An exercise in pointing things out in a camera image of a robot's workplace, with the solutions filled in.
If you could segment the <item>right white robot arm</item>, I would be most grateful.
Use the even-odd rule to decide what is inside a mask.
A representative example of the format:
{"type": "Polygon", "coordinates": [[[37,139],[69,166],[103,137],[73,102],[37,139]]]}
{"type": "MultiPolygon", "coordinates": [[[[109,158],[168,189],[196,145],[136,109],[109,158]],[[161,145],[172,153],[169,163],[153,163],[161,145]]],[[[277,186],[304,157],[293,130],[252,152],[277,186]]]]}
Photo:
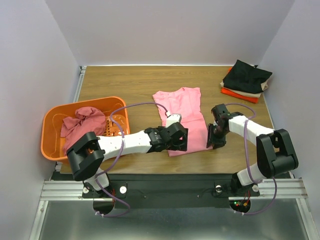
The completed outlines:
{"type": "Polygon", "coordinates": [[[232,175],[230,189],[233,194],[242,195],[249,185],[285,174],[299,166],[287,130],[264,127],[240,112],[229,112],[225,104],[216,105],[211,113],[214,123],[208,125],[207,148],[224,147],[228,133],[244,139],[246,168],[232,175]]]}

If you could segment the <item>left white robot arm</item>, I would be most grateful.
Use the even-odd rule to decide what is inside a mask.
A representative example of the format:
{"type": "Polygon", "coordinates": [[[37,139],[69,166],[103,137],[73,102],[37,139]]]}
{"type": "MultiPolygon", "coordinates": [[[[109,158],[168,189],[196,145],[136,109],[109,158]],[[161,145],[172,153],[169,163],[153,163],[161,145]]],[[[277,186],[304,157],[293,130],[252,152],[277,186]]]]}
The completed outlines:
{"type": "Polygon", "coordinates": [[[164,150],[187,150],[188,128],[175,122],[168,127],[149,127],[124,136],[84,134],[66,152],[73,179],[88,183],[100,197],[111,193],[111,184],[101,164],[112,158],[136,153],[159,153],[164,150]]]}

